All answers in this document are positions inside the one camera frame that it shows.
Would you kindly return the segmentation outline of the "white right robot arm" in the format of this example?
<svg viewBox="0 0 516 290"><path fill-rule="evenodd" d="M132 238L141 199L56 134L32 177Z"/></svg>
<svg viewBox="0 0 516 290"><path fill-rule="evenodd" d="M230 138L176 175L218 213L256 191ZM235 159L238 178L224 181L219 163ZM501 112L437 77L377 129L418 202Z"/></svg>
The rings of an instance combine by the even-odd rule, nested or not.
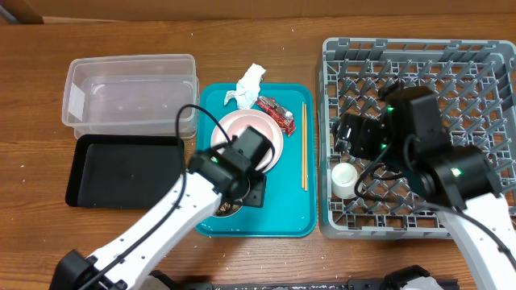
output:
<svg viewBox="0 0 516 290"><path fill-rule="evenodd" d="M488 158L474 145L452 145L428 87L395 84L382 88L379 97L385 103L379 118L345 113L331 128L336 151L369 162L354 194L379 201L360 190L360 184L386 167L393 179L406 179L422 198L410 206L435 212L479 289L513 289L515 231Z"/></svg>

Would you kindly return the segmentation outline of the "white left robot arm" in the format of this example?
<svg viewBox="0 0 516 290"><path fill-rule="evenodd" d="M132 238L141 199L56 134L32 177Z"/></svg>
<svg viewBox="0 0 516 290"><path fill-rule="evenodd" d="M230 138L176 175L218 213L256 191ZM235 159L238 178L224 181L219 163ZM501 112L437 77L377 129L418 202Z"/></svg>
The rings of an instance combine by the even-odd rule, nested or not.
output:
<svg viewBox="0 0 516 290"><path fill-rule="evenodd" d="M169 192L130 229L88 257L70 251L57 264L52 289L138 289L156 265L222 205L262 207L272 142L255 128L197 151L181 164Z"/></svg>

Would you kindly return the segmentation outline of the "pink plate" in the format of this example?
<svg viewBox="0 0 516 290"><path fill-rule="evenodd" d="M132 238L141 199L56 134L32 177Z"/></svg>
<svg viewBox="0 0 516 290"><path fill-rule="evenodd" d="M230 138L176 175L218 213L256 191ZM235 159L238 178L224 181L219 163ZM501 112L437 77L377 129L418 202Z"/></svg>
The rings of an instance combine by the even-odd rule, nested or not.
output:
<svg viewBox="0 0 516 290"><path fill-rule="evenodd" d="M240 137L248 126L253 127L272 142L275 149L271 150L256 166L256 169L264 169L264 172L271 170L281 158L283 152L283 132L276 121L260 110L236 110L224 116L218 122L229 137L236 135Z"/></svg>

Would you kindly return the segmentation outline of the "grey bowl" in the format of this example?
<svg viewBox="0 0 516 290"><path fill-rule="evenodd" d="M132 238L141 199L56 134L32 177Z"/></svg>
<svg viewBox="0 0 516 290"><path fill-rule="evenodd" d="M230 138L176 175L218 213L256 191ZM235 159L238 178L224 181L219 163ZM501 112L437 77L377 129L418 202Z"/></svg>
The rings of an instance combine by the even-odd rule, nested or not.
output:
<svg viewBox="0 0 516 290"><path fill-rule="evenodd" d="M241 200L236 200L233 202L222 201L213 216L217 218L229 217L237 213L241 209L242 204L243 202Z"/></svg>

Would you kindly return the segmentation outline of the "red snack wrapper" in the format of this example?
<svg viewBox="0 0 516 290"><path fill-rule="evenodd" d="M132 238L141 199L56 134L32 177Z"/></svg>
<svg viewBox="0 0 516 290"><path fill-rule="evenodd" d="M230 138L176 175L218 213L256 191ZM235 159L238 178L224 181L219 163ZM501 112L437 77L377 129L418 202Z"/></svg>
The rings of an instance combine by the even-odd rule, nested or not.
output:
<svg viewBox="0 0 516 290"><path fill-rule="evenodd" d="M296 126L293 113L277 103L275 98L259 96L256 104L278 124L288 137L295 132Z"/></svg>

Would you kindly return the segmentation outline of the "white napkin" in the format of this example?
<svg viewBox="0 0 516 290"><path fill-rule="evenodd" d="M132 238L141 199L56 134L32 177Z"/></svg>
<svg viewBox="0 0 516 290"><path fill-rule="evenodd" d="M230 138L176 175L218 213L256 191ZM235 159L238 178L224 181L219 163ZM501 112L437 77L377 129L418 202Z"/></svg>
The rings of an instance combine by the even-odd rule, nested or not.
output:
<svg viewBox="0 0 516 290"><path fill-rule="evenodd" d="M239 110L251 109L260 96L260 83L265 73L266 69L261 65L252 64L237 82L235 90L227 91L223 104L226 106L235 99Z"/></svg>

